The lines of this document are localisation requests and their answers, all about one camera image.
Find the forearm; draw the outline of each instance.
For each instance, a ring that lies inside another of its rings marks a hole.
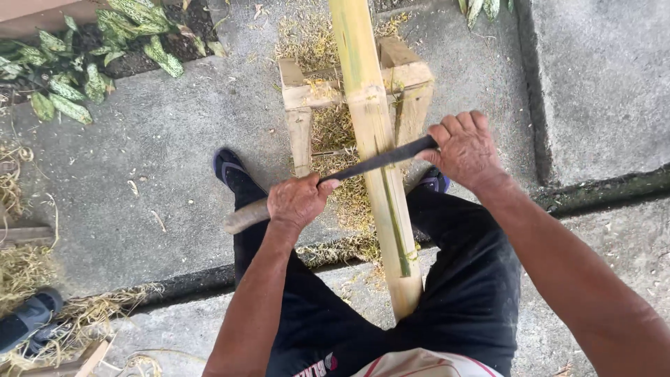
[[[588,245],[507,176],[496,188],[476,194],[508,235],[538,292],[601,375],[632,372],[629,367],[639,372],[642,366],[636,362],[662,360],[670,346],[666,324]]]
[[[292,227],[270,221],[230,300],[203,376],[265,375],[279,327],[286,266],[298,234]]]

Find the black pants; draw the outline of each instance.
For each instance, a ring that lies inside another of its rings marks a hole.
[[[236,198],[235,207],[261,195],[258,190]],[[327,376],[351,376],[387,352],[417,347],[468,356],[510,375],[517,348],[520,264],[506,235],[484,207],[452,195],[417,187],[407,195],[407,205],[412,224],[440,248],[414,313],[393,329],[378,328],[332,292],[294,250],[268,376],[294,376],[329,354],[337,361]],[[259,249],[267,224],[235,235],[236,283]]]

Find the hand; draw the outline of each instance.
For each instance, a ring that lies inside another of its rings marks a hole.
[[[317,187],[318,182],[319,173],[313,172],[272,186],[267,198],[270,220],[302,231],[324,211],[328,195],[340,185],[336,179],[329,179]]]
[[[431,162],[475,195],[507,177],[488,132],[488,119],[479,111],[447,115],[440,124],[431,125],[428,134],[440,151],[424,150],[416,158]]]

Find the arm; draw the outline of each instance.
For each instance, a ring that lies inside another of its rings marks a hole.
[[[319,174],[273,186],[263,243],[230,300],[203,377],[264,376],[279,327],[286,266],[302,229],[324,210],[339,182]]]
[[[507,234],[537,291],[600,376],[670,375],[670,330],[588,245],[537,206],[502,169],[477,111],[428,133],[440,151],[417,155],[471,190]]]

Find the wooden handle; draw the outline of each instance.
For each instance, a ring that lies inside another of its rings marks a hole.
[[[223,219],[223,230],[228,234],[237,234],[246,228],[270,218],[267,210],[267,198],[255,201]]]

